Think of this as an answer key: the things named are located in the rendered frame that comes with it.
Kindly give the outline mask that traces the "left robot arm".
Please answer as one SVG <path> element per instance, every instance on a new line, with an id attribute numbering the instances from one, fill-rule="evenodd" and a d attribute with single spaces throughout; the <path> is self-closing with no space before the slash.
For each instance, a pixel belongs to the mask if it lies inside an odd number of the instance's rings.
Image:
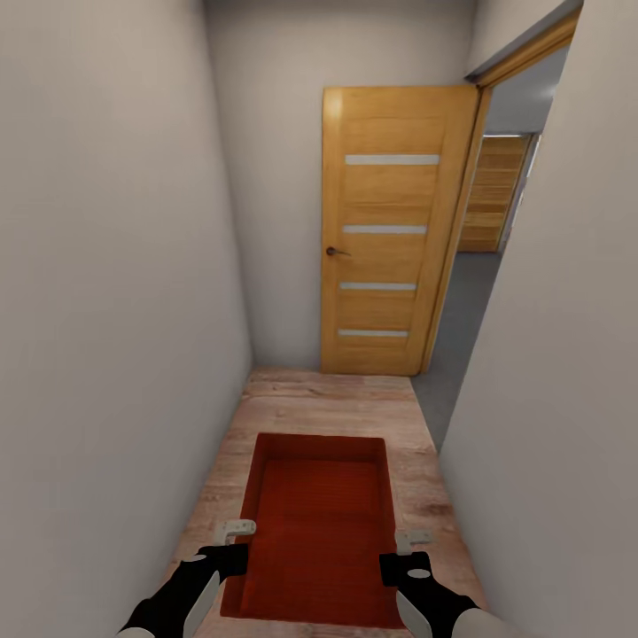
<path id="1" fill-rule="evenodd" d="M 230 544 L 227 537 L 255 532 L 255 521 L 218 521 L 213 545 L 184 558 L 173 578 L 153 598 L 141 600 L 114 638 L 192 638 L 213 606 L 221 582 L 247 572 L 248 544 Z"/>

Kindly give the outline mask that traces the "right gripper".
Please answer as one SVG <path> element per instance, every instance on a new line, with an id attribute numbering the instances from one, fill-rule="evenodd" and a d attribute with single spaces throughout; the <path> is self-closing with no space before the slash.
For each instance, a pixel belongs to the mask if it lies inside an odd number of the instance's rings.
<path id="1" fill-rule="evenodd" d="M 379 562 L 382 582 L 387 587 L 399 586 L 399 571 L 404 565 L 423 565 L 432 574 L 430 558 L 427 552 L 412 552 L 412 556 L 398 556 L 397 552 L 380 554 Z"/>

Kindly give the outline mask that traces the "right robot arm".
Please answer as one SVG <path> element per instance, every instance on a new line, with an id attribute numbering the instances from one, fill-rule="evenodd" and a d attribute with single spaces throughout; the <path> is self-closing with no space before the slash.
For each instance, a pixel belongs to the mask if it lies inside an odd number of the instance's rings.
<path id="1" fill-rule="evenodd" d="M 398 586 L 399 615 L 416 638 L 550 638 L 506 623 L 435 582 L 428 553 L 410 547 L 434 542 L 431 529 L 401 529 L 394 538 L 396 552 L 379 557 L 382 582 Z"/>

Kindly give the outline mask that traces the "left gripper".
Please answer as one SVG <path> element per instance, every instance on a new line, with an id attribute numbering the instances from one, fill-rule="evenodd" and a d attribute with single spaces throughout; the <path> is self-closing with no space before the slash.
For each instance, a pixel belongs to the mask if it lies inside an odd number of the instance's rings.
<path id="1" fill-rule="evenodd" d="M 248 544 L 230 544 L 229 546 L 205 546 L 198 550 L 199 553 L 221 555 L 225 564 L 225 572 L 222 582 L 228 576 L 244 575 L 247 572 Z"/>

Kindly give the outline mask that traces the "storage box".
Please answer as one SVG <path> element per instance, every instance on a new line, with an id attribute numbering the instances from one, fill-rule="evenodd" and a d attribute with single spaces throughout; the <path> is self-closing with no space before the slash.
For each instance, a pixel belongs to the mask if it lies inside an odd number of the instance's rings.
<path id="1" fill-rule="evenodd" d="M 256 532 L 220 616 L 407 630 L 380 554 L 397 550 L 383 438 L 258 433 L 240 519 Z M 239 520 L 240 520 L 239 519 Z"/>

